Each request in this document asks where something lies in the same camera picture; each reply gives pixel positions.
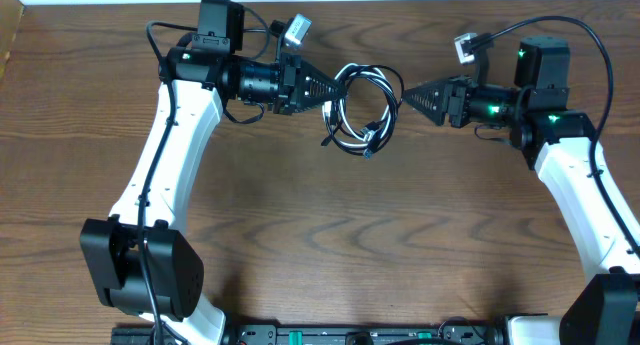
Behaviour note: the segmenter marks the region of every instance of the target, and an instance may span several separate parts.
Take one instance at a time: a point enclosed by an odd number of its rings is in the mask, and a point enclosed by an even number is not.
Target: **white cable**
[[[342,70],[340,70],[338,72],[338,74],[335,76],[335,79],[339,79],[340,76],[342,75],[342,73],[352,67],[352,66],[357,66],[357,67],[364,67],[367,65],[358,65],[358,64],[354,64],[354,63],[350,63],[345,65]],[[380,69],[378,68],[372,68],[372,71],[363,71],[360,74],[361,75],[368,75],[371,76],[371,78],[368,78],[367,80],[376,83],[376,85],[379,85],[387,90],[389,90],[390,92],[393,92],[393,89],[391,89],[387,84],[387,78],[384,76],[384,74],[382,73],[382,71],[380,71]],[[349,78],[353,77],[357,72],[351,73],[349,75]],[[327,101],[324,103],[323,106],[323,111],[322,111],[322,119],[327,122],[328,119],[327,117],[331,114],[331,101]],[[351,124],[349,124],[349,120],[347,119],[347,115],[345,112],[345,108],[346,108],[346,98],[340,99],[337,101],[337,105],[338,105],[338,110],[339,110],[339,116],[342,119],[342,122],[344,123],[344,125],[346,126],[347,130],[349,131],[349,133],[351,133],[351,135],[353,135],[353,137],[360,141],[360,143],[350,143],[350,142],[346,142],[344,140],[335,138],[336,141],[338,141],[341,145],[348,147],[348,148],[354,148],[354,149],[363,149],[366,148],[367,145],[369,144],[369,141],[371,141],[371,139],[373,138],[373,136],[375,135],[375,131],[369,132],[367,134],[359,134],[359,132],[354,131],[353,128],[351,127]],[[391,124],[391,116],[389,115],[389,104],[387,104],[384,113],[382,114],[382,117],[380,117],[380,121],[384,121],[385,125],[384,128],[376,130],[376,131],[382,131],[382,133],[380,134],[380,138],[384,137],[387,133],[387,131],[389,130],[389,125]],[[335,130],[335,126],[330,126],[331,131]]]

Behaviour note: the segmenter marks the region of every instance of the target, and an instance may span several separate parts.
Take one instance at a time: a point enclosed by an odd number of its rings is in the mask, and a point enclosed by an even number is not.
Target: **wooden table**
[[[387,64],[410,87],[470,71],[457,63],[456,35],[536,15],[586,21],[615,67],[607,158],[639,213],[639,0],[252,6],[267,21],[313,19],[302,54],[323,71]],[[99,304],[78,236],[120,196],[154,116],[159,82],[145,23],[195,24],[197,15],[197,4],[26,10],[0,90],[0,343],[106,343],[112,326],[138,321]],[[505,36],[490,50],[490,82],[512,84],[519,39],[542,33],[569,40],[570,106],[597,121],[604,66],[577,27],[543,23]],[[179,33],[159,37],[166,48]],[[245,53],[262,40],[248,35]],[[382,94],[355,87],[350,114],[364,125]],[[255,108],[231,110],[248,117]],[[436,128],[408,106],[372,160],[321,147],[325,135],[319,110],[216,129],[188,239],[217,306],[283,324],[424,324],[562,314],[583,289],[561,214],[518,151],[470,128]]]

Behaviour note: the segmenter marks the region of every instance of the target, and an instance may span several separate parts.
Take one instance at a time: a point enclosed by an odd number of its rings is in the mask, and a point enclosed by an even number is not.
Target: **table surface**
[[[469,72],[452,39],[538,15],[580,18],[614,63],[603,144],[640,210],[640,0],[407,1],[252,5],[267,21],[313,19],[302,55],[328,74],[348,62],[393,66],[409,87]],[[106,343],[138,320],[99,304],[78,236],[125,188],[157,103],[148,20],[195,24],[198,5],[29,7],[0,90],[0,343]],[[180,36],[159,31],[166,49]],[[518,41],[571,46],[570,107],[598,120],[606,76],[582,30],[540,23],[490,50],[490,82],[510,85]],[[260,35],[247,35],[245,52]],[[264,58],[270,61],[273,53]],[[383,107],[354,85],[353,121]],[[256,110],[230,104],[238,117]],[[463,315],[562,314],[584,287],[560,212],[522,155],[471,128],[437,128],[403,106],[373,159],[321,147],[319,110],[223,121],[206,150],[188,239],[204,292],[236,315],[283,324],[425,324]]]

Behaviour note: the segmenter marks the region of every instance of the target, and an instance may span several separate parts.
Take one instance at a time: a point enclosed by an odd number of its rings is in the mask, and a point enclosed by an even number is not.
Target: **cardboard piece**
[[[0,0],[0,80],[9,61],[9,50],[16,38],[23,9],[18,0]]]

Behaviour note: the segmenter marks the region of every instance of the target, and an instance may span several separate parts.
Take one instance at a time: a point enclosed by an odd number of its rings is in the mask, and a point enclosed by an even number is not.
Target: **green clip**
[[[289,345],[302,345],[302,331],[289,332]]]

